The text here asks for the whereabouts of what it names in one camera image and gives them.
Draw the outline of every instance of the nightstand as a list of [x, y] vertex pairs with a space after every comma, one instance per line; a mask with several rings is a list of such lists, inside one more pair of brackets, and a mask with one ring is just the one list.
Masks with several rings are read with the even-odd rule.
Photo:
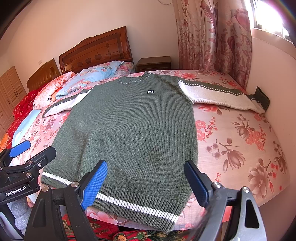
[[169, 56], [142, 58], [136, 64], [137, 72], [167, 70], [170, 68], [171, 59]]

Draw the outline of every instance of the white stripe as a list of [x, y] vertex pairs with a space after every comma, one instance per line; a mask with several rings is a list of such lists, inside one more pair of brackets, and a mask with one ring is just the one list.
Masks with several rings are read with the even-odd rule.
[[49, 177], [49, 178], [51, 178], [51, 179], [55, 179], [55, 180], [57, 180], [57, 181], [59, 181], [59, 182], [61, 182], [61, 183], [64, 183], [64, 184], [66, 184], [66, 185], [70, 185], [70, 184], [71, 184], [71, 182], [68, 181], [67, 179], [64, 179], [64, 178], [62, 178], [62, 177], [58, 177], [58, 176], [56, 176], [56, 175], [50, 174], [50, 173], [45, 172], [45, 171], [42, 172], [42, 175], [44, 175], [44, 176], [46, 176], [46, 177]]
[[[59, 181], [61, 183], [64, 183], [66, 185], [71, 184], [71, 182], [69, 180], [64, 179], [62, 177], [58, 177], [56, 175], [53, 175], [53, 174], [45, 172], [45, 171], [42, 172], [42, 175], [44, 175], [46, 177], [49, 177], [51, 179], [57, 180], [57, 181]], [[135, 210], [135, 211], [141, 212], [141, 213], [146, 213], [146, 214], [152, 215], [152, 216], [161, 217], [161, 218], [164, 218], [166, 220], [172, 221], [174, 223], [176, 223], [178, 218], [179, 218], [177, 215], [174, 215], [172, 213], [156, 210], [156, 209], [153, 209], [153, 208], [150, 208], [150, 207], [144, 207], [144, 206], [137, 205], [137, 204], [130, 203], [130, 202], [126, 202], [126, 201], [123, 201], [123, 200], [116, 199], [114, 197], [107, 196], [107, 195], [102, 194], [102, 193], [98, 193], [96, 195], [96, 197], [98, 199], [100, 199], [100, 200], [110, 202], [110, 203], [115, 204], [117, 206], [122, 206], [122, 207], [125, 207], [125, 208], [128, 208], [128, 209]]]

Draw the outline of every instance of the floral curtain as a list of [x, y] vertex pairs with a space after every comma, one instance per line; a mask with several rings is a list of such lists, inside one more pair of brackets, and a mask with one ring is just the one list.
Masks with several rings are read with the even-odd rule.
[[228, 73], [246, 89], [252, 45], [244, 0], [173, 0], [179, 69]]

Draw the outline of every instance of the wooden headboard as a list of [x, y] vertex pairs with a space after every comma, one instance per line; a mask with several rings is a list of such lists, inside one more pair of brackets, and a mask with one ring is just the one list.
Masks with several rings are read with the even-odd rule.
[[126, 26], [82, 40], [59, 56], [59, 65], [62, 74], [79, 73], [113, 60], [133, 62]]
[[27, 87], [29, 91], [36, 90], [44, 84], [49, 83], [56, 77], [59, 77], [61, 73], [57, 67], [54, 58], [44, 65], [42, 65], [27, 81]]

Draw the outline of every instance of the wooden wardrobe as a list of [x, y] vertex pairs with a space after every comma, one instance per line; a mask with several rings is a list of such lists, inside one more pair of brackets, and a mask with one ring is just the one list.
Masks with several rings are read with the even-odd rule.
[[0, 140], [14, 120], [13, 109], [26, 94], [15, 67], [12, 66], [0, 77]]

